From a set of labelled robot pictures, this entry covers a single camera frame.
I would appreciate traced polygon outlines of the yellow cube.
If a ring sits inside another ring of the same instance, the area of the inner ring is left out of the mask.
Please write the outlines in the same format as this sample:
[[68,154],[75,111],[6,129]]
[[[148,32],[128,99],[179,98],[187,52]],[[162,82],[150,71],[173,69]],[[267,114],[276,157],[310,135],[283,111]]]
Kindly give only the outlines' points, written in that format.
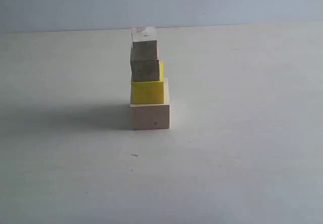
[[160,61],[160,80],[134,82],[131,80],[131,104],[134,105],[153,105],[169,104],[169,83],[165,77],[164,62]]

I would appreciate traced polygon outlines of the large wooden cube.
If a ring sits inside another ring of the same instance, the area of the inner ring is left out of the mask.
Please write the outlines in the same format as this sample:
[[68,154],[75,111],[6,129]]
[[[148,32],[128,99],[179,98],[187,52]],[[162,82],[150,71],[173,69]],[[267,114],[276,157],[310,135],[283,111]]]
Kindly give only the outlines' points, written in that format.
[[168,129],[170,103],[134,105],[130,102],[131,127],[134,130]]

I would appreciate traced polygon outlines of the medium wooden cube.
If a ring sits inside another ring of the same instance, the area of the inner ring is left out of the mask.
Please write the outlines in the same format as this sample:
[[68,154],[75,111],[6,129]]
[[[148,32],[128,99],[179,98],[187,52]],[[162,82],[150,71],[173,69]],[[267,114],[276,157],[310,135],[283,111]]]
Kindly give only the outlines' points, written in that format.
[[131,76],[134,82],[159,81],[159,59],[139,60],[133,47],[130,52]]

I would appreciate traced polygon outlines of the small white wooden cube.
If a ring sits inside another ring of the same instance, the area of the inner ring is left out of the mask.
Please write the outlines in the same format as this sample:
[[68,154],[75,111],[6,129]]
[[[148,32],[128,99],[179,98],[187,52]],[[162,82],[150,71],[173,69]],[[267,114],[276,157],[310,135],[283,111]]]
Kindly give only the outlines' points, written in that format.
[[133,61],[157,60],[157,32],[155,27],[136,27],[131,30]]

